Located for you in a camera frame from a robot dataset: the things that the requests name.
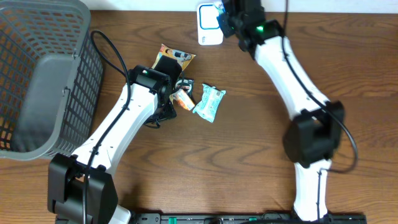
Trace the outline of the teal snack wrapper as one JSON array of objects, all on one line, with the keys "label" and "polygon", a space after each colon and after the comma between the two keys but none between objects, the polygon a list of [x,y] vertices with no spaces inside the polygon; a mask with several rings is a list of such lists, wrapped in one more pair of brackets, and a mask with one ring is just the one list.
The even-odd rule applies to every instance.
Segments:
[{"label": "teal snack wrapper", "polygon": [[215,86],[203,85],[201,101],[194,107],[192,113],[197,113],[201,118],[213,123],[218,107],[226,94],[225,90],[218,90]]}]

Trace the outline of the dark grey plastic basket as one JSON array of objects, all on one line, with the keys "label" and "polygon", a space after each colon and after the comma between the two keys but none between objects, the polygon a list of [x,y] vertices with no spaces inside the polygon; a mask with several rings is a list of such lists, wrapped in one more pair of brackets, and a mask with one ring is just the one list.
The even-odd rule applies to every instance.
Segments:
[{"label": "dark grey plastic basket", "polygon": [[69,156],[87,139],[103,81],[81,1],[1,2],[1,157]]}]

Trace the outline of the small teal tissue pack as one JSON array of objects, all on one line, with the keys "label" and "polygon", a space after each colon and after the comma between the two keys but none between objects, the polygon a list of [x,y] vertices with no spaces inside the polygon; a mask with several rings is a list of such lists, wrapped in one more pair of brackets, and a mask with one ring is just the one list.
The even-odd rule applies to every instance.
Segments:
[{"label": "small teal tissue pack", "polygon": [[213,3],[214,7],[216,8],[216,10],[218,11],[219,14],[224,14],[225,13],[225,8],[224,8],[224,4],[222,1],[215,1]]}]

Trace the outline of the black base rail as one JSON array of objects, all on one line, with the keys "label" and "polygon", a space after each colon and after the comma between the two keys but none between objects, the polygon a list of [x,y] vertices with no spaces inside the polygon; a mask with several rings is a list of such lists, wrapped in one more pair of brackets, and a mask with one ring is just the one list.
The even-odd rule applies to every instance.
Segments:
[{"label": "black base rail", "polygon": [[302,221],[281,212],[267,212],[262,215],[162,215],[159,213],[132,213],[131,224],[367,224],[365,215],[327,214],[315,221]]}]

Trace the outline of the yellow wet wipes pack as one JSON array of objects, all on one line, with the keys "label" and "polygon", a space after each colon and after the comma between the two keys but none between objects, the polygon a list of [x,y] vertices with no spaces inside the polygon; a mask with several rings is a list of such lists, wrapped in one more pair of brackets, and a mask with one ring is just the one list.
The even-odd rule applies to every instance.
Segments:
[{"label": "yellow wet wipes pack", "polygon": [[180,66],[182,67],[182,72],[178,79],[187,78],[184,70],[188,67],[190,62],[196,57],[195,54],[183,52],[183,51],[177,50],[177,49],[172,49],[172,48],[162,44],[161,48],[157,54],[156,60],[152,66],[153,69],[154,69],[156,63],[158,62],[158,60],[160,59],[160,57],[163,55],[176,59],[178,61],[178,63],[180,64]]}]

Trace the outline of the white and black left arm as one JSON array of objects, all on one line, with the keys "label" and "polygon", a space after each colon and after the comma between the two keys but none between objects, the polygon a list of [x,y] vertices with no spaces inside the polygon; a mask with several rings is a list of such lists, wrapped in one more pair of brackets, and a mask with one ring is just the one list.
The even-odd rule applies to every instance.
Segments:
[{"label": "white and black left arm", "polygon": [[113,177],[139,128],[169,103],[179,65],[138,65],[128,71],[119,100],[96,131],[72,155],[49,164],[48,210],[56,223],[131,223],[118,204]]}]

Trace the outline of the orange tissue pack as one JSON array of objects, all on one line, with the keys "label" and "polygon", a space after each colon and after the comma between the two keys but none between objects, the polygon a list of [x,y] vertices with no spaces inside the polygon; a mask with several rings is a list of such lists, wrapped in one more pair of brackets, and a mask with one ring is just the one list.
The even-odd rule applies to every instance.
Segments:
[{"label": "orange tissue pack", "polygon": [[195,107],[194,102],[183,89],[179,89],[173,93],[172,98],[185,110],[191,111]]}]

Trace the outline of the white barcode scanner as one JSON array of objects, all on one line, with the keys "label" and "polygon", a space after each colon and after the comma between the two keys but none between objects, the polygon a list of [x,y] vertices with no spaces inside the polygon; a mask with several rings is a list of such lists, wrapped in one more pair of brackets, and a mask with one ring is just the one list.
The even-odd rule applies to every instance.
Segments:
[{"label": "white barcode scanner", "polygon": [[219,11],[213,2],[202,3],[197,7],[198,43],[200,45],[220,45],[223,33],[218,24]]}]

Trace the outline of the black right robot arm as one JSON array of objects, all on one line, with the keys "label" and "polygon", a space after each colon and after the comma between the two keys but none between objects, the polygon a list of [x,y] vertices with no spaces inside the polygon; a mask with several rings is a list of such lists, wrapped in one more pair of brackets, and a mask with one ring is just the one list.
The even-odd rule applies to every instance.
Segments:
[{"label": "black right robot arm", "polygon": [[327,175],[340,145],[345,110],[311,81],[290,45],[287,24],[267,20],[260,1],[222,1],[215,7],[223,35],[235,35],[242,51],[266,72],[287,109],[282,144],[295,167],[293,213],[302,222],[324,222]]}]

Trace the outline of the dark green round-logo box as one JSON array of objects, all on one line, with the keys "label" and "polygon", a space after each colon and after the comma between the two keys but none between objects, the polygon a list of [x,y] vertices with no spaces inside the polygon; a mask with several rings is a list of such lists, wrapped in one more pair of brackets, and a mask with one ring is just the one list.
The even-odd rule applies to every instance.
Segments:
[{"label": "dark green round-logo box", "polygon": [[189,78],[180,78],[177,80],[175,87],[177,89],[181,88],[185,91],[188,96],[192,96],[195,81]]}]

